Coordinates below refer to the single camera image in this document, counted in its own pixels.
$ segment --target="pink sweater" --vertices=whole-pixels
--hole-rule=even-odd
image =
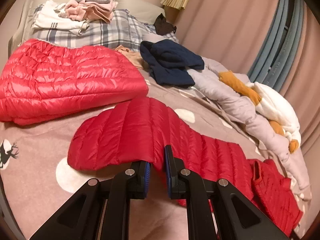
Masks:
[[[117,6],[117,2],[110,0],[110,3],[102,4],[96,2],[86,2],[85,0],[79,3],[75,0],[70,0],[66,6],[65,11],[67,17],[74,21],[88,21],[103,20],[110,23],[113,18],[113,10]]]

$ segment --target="black cloth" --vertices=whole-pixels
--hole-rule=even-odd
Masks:
[[[186,67],[204,69],[204,61],[199,55],[168,39],[157,43],[143,41],[140,53],[149,64],[150,75],[159,85],[194,86]]]
[[[158,35],[166,35],[170,32],[176,33],[177,30],[176,26],[173,26],[171,23],[167,22],[167,19],[164,17],[163,14],[160,14],[157,17],[154,26]]]

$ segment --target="white polka dot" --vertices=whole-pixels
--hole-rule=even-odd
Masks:
[[[221,122],[222,122],[222,124],[223,124],[224,126],[230,128],[230,129],[233,128],[230,124],[228,124],[228,123],[227,123],[225,120],[223,120],[222,118],[219,117],[219,119],[221,120]]]
[[[56,179],[59,186],[70,193],[75,193],[89,179],[95,178],[95,171],[79,172],[71,168],[67,163],[67,157],[63,158],[56,168]]]
[[[196,122],[195,114],[187,109],[175,109],[175,112],[181,119],[187,122]]]
[[[259,152],[259,149],[258,147],[256,147],[256,151],[255,151],[257,154],[261,155],[261,153]]]

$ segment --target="red down jacket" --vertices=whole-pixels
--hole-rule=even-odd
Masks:
[[[0,121],[32,124],[147,93],[140,72],[117,51],[67,49],[31,39],[2,71]]]
[[[258,160],[246,160],[238,144],[195,132],[171,108],[153,98],[124,102],[86,120],[71,141],[68,164],[76,170],[98,170],[109,164],[144,160],[161,171],[167,144],[186,168],[202,178],[229,180],[285,234],[299,222],[301,211],[287,179],[277,170]]]

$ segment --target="beige clothing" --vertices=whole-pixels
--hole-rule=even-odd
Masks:
[[[134,52],[122,45],[115,48],[115,50],[124,55],[137,68],[143,69],[143,66],[147,64],[139,52]]]

